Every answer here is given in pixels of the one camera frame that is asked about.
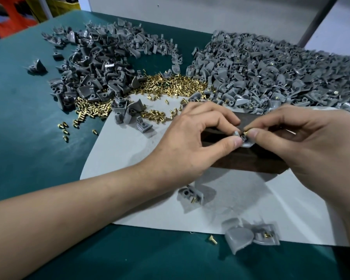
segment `white paper sheet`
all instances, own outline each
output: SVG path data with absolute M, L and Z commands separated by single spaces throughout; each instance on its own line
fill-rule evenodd
M 179 106 L 181 98 L 169 98 L 170 105 L 149 101 L 149 108 L 167 111 Z M 157 145 L 169 123 L 154 124 L 142 134 L 133 122 L 117 125 L 109 116 L 84 165 L 81 179 L 133 165 Z M 166 230 L 224 234 L 234 225 L 273 223 L 280 240 L 321 245 L 347 246 L 340 218 L 315 193 L 305 188 L 290 170 L 275 176 L 248 171 L 210 168 L 196 181 L 205 195 L 204 206 L 191 204 L 177 192 L 141 206 L 116 224 Z

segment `right hand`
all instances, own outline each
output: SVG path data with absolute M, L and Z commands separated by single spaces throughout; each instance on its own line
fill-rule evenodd
M 272 126 L 283 128 L 268 131 Z M 303 185 L 350 213 L 350 113 L 284 105 L 244 130 L 280 156 Z

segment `brass screw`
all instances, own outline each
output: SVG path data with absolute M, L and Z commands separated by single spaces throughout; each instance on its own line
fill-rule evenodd
M 218 244 L 218 242 L 214 239 L 213 235 L 210 235 L 209 241 L 212 241 L 214 243 L 214 245 Z

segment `teal work surface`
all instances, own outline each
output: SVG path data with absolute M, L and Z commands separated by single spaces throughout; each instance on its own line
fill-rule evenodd
M 69 129 L 69 143 L 62 139 L 57 124 L 65 121 L 71 126 L 76 114 L 62 112 L 49 95 L 47 80 L 59 73 L 53 47 L 41 32 L 50 33 L 59 25 L 79 30 L 89 20 L 105 25 L 116 17 L 73 11 L 0 40 L 0 200 L 80 177 L 96 140 L 92 129 L 100 131 L 103 122 L 88 118 L 80 130 Z M 141 23 L 151 34 L 173 38 L 184 56 L 182 72 L 192 61 L 193 48 L 210 39 L 206 33 Z M 69 45 L 61 53 L 68 57 L 74 48 Z M 37 58 L 46 66 L 46 75 L 29 75 L 23 68 Z M 145 68 L 149 74 L 171 67 L 170 56 L 143 55 L 131 61 L 135 69 Z M 232 255 L 224 236 L 215 236 L 217 245 L 207 238 L 200 233 L 109 225 L 28 279 L 350 279 L 350 248 L 282 242 L 253 244 Z

